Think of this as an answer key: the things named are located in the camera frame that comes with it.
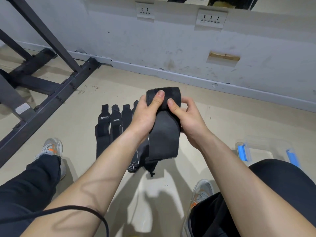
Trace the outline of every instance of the gray sneaker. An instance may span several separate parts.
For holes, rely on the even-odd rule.
[[[194,187],[191,198],[191,205],[188,215],[183,223],[181,237],[192,237],[189,228],[189,216],[190,212],[198,203],[207,199],[214,194],[214,189],[210,181],[207,179],[201,179]]]
[[[62,158],[63,154],[63,144],[61,143],[60,139],[58,138],[48,138],[44,146],[42,148],[41,153],[39,153],[37,156],[35,156],[34,160],[40,158],[42,155],[58,155],[61,157],[61,163],[60,163],[60,179],[64,178],[66,175],[66,166],[63,162]]]

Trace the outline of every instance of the wooden block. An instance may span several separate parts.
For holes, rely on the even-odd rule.
[[[227,59],[227,60],[232,60],[232,61],[236,61],[236,62],[240,60],[240,57],[237,56],[237,55],[216,53],[216,52],[213,52],[213,51],[210,52],[209,57]]]

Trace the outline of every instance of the power outlet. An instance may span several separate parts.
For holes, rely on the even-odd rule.
[[[136,2],[136,13],[138,17],[155,19],[153,4]]]
[[[223,28],[227,12],[200,9],[197,14],[196,25]]]

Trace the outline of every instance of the person's right hand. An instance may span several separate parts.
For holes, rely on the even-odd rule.
[[[192,98],[182,97],[182,103],[188,105],[187,109],[180,108],[173,99],[168,99],[168,107],[170,111],[179,119],[183,132],[193,147],[200,150],[200,140],[210,133],[198,108]]]

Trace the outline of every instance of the clear plastic box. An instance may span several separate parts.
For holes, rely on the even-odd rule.
[[[292,144],[281,139],[247,136],[236,143],[239,158],[250,166],[263,159],[280,159],[301,167]]]

